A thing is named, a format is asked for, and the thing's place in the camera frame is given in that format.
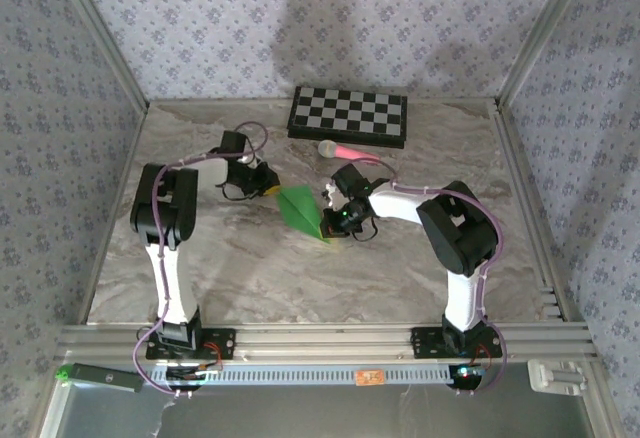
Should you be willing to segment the white plastic bracket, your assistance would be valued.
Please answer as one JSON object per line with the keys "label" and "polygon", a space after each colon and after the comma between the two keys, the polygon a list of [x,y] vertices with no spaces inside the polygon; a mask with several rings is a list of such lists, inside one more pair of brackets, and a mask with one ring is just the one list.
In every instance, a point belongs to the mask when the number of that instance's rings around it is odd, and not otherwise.
{"label": "white plastic bracket", "polygon": [[532,359],[527,370],[531,389],[537,393],[577,397],[587,389],[584,370],[573,361]]}

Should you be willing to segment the aluminium side rail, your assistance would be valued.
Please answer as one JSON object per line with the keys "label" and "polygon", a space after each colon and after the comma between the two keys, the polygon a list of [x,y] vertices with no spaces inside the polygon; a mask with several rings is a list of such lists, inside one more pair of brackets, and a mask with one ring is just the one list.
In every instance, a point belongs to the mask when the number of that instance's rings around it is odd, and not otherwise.
{"label": "aluminium side rail", "polygon": [[119,205],[121,203],[124,191],[126,190],[127,180],[131,171],[133,159],[135,157],[135,153],[140,140],[142,129],[143,129],[146,117],[148,115],[148,110],[149,110],[149,107],[146,107],[143,111],[140,112],[138,116],[138,121],[137,121],[136,129],[132,138],[131,146],[127,153],[126,160],[124,162],[124,167],[120,175],[120,178],[118,180],[118,188],[115,193],[115,197],[109,211],[108,220],[106,223],[106,230],[103,233],[103,236],[98,248],[98,252],[96,255],[96,259],[92,266],[91,273],[89,275],[89,279],[87,282],[87,286],[85,288],[85,292],[79,308],[79,312],[77,314],[76,324],[78,325],[84,325],[87,323],[92,302],[95,296],[96,287],[99,282],[101,270],[102,270],[104,260],[106,258],[106,254],[108,251],[109,243],[112,237],[113,229],[118,219]]}
{"label": "aluminium side rail", "polygon": [[535,184],[529,181],[530,167],[515,125],[508,111],[492,101],[488,112],[494,123],[496,138],[504,156],[511,187],[521,216],[533,258],[533,266],[544,302],[542,316],[551,321],[579,322],[582,315],[567,293],[567,280],[556,266],[552,253],[549,227],[539,212],[542,210]]}

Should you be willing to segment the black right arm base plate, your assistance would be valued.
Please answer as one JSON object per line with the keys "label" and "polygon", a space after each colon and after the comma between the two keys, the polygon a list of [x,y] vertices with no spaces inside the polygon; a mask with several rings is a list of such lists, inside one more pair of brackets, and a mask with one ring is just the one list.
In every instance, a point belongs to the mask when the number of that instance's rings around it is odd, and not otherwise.
{"label": "black right arm base plate", "polygon": [[416,359],[471,359],[476,353],[484,351],[487,351],[484,357],[503,356],[498,334],[482,324],[466,332],[454,328],[414,327],[411,329],[410,343]]}

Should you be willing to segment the black and grey folding chessboard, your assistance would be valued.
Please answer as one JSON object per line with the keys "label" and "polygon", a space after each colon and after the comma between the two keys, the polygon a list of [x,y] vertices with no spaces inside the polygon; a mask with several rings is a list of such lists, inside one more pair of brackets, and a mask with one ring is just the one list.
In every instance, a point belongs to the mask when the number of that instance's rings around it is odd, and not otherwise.
{"label": "black and grey folding chessboard", "polygon": [[337,143],[402,149],[408,123],[402,95],[298,86],[288,136]]}

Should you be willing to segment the pink toy microphone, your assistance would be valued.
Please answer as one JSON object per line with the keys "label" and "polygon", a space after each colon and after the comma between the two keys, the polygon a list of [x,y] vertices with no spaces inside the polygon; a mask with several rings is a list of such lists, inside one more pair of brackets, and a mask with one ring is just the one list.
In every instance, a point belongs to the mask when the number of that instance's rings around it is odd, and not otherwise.
{"label": "pink toy microphone", "polygon": [[341,146],[331,140],[323,140],[318,144],[318,153],[329,159],[344,159],[349,161],[360,160],[364,162],[377,162],[379,158],[376,155]]}

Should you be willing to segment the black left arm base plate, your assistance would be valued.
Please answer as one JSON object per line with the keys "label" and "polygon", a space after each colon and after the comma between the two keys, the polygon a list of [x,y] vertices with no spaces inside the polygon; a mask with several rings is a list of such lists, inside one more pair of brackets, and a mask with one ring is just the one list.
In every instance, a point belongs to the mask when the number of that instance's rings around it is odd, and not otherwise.
{"label": "black left arm base plate", "polygon": [[234,357],[236,330],[233,328],[204,328],[196,334],[195,343],[189,346],[168,344],[154,332],[146,343],[147,360],[231,360]]}

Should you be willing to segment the long aluminium mounting rail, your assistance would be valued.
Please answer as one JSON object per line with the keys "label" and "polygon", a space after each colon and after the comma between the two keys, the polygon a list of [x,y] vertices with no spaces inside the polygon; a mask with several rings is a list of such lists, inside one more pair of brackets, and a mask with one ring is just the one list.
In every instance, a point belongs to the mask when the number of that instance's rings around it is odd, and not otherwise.
{"label": "long aluminium mounting rail", "polygon": [[[236,325],[233,365],[405,364],[414,360],[411,324]],[[137,324],[65,327],[54,357],[64,362],[126,365]],[[596,361],[588,327],[580,322],[506,323],[499,326],[510,363],[531,359]]]}

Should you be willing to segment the small circuit board green light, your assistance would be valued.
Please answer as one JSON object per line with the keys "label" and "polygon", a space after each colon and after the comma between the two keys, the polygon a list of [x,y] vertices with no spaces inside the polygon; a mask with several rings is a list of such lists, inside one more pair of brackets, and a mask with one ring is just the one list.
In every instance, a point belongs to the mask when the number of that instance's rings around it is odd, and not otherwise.
{"label": "small circuit board green light", "polygon": [[475,391],[481,384],[486,374],[486,369],[481,365],[460,364],[449,367],[453,382],[450,388],[459,391]]}

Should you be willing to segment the black bar device green tip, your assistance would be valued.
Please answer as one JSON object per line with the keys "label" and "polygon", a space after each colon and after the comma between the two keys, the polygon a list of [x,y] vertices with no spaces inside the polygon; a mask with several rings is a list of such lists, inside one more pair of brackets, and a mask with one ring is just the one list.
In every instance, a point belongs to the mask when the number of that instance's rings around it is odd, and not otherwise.
{"label": "black bar device green tip", "polygon": [[61,365],[55,372],[55,378],[63,383],[99,385],[134,393],[139,392],[144,384],[136,372],[81,363]]}

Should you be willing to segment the grey metal sheet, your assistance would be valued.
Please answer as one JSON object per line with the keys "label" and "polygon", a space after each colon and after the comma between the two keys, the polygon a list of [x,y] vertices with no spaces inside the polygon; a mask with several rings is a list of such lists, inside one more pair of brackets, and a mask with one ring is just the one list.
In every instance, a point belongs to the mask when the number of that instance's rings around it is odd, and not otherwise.
{"label": "grey metal sheet", "polygon": [[445,386],[229,386],[171,399],[73,386],[38,438],[595,438],[579,398],[518,380],[476,397]]}

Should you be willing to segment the aluminium frame post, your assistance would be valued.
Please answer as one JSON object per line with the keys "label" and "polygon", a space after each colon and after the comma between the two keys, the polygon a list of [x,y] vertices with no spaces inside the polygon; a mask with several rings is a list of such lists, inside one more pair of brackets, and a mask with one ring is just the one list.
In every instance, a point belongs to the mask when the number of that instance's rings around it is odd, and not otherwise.
{"label": "aluminium frame post", "polygon": [[571,0],[545,0],[496,97],[499,111],[511,106],[570,3]]}
{"label": "aluminium frame post", "polygon": [[94,39],[107,64],[113,71],[124,93],[138,112],[148,110],[146,100],[133,72],[121,53],[116,40],[109,31],[93,0],[70,0],[77,10],[82,22]]}

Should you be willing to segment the green square paper sheet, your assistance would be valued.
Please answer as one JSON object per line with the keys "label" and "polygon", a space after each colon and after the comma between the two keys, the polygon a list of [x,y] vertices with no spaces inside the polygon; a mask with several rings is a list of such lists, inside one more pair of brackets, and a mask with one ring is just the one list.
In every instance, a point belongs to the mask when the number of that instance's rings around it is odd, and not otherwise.
{"label": "green square paper sheet", "polygon": [[276,200],[287,226],[322,242],[329,242],[322,235],[322,214],[309,185],[281,187]]}

